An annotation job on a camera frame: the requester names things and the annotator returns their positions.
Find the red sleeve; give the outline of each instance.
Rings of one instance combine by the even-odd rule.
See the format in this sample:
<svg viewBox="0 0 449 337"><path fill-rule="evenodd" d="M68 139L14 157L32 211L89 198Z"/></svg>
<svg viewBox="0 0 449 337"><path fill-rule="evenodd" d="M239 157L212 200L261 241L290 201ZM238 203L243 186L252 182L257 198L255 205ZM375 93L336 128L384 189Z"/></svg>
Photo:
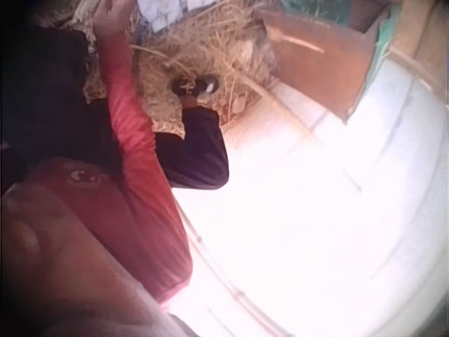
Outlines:
<svg viewBox="0 0 449 337"><path fill-rule="evenodd" d="M178 268L178 283L183 283L192 273L187 235L156 156L152 121L144 113L135 91L126 38L119 35L100 41L98 50L112 128L122 151L124 194L136 223L140 224L142 239L148 244L157 240L151 227L159 225L164 233L159 241L177 247L172 250L173 256L168 251L164 254Z"/></svg>

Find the dark fabric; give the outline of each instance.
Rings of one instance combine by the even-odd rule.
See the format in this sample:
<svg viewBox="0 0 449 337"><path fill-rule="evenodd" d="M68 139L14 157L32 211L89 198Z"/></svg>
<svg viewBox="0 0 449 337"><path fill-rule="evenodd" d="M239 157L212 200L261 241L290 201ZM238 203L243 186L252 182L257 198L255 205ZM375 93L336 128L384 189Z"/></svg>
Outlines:
<svg viewBox="0 0 449 337"><path fill-rule="evenodd" d="M28 166L67 157L99 165L112 175L121 172L107 101L88 105L83 95L87 45L81 32L26 26L8 53L13 57L2 62L1 137ZM173 187L222 187L229 168L217 112L189 108L182 120L184 140L156 133L167 179Z"/></svg>

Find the hay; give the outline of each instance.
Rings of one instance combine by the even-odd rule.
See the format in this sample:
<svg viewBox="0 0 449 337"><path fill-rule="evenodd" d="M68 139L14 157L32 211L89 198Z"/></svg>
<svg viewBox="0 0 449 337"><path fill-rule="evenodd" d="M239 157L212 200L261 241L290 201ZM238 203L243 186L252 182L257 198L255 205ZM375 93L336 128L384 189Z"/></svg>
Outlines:
<svg viewBox="0 0 449 337"><path fill-rule="evenodd" d="M85 6L83 3L87 1L94 0L81 0L78 8ZM200 97L199 102L218 111L222 126L241 113L241 108L232 109L234 101L239 100L235 106L241 106L242 102L248 104L258 98L253 88L229 70L230 65L255 83L263 87L270 85L273 81L270 75L272 57L267 52L263 24L253 17L255 8L267 4L255 0L221 0L206 10L185 13L179 22L162 33L144 39L141 46L133 45L133 33L140 19L140 13L136 11L128 28L128 38L134 53L139 53L135 65L137 80L143 92L145 111L152 117L155 131L181 136L184 133L180 104L168 90L175 77L219 76L218 91L212 96ZM90 13L77 11L77 15L83 20L73 20L70 27L83 30L92 41ZM225 60L216 57L217 51ZM105 96L97 58L94 58L91 69L85 88L88 100Z"/></svg>

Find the black pants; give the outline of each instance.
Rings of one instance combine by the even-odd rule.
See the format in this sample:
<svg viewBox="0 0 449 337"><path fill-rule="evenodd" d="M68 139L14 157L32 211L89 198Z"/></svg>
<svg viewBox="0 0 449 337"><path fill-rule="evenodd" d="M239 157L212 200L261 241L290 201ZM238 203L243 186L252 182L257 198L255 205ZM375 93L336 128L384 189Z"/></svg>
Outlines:
<svg viewBox="0 0 449 337"><path fill-rule="evenodd" d="M87 41L83 33L26 26L4 55L1 79L2 171L19 175L49 157L67 157L121 173L122 158L106 100L87 104L83 95ZM229 177L217 112L204 107L182 112L185 139L156 133L156 152L173 187L213 190ZM2 192L20 177L3 177Z"/></svg>

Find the leg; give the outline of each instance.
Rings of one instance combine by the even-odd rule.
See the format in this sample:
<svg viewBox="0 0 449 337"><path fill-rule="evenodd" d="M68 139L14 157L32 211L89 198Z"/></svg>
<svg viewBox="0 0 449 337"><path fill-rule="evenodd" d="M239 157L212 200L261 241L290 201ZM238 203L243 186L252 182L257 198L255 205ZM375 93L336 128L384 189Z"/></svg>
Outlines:
<svg viewBox="0 0 449 337"><path fill-rule="evenodd" d="M229 178L225 142L218 113L199 107L194 95L183 95L182 122L185 139L156 133L156 153L173 187L216 190Z"/></svg>
<svg viewBox="0 0 449 337"><path fill-rule="evenodd" d="M83 85L83 33L26 26L2 63L4 139L29 165L48 157L93 158L98 144Z"/></svg>

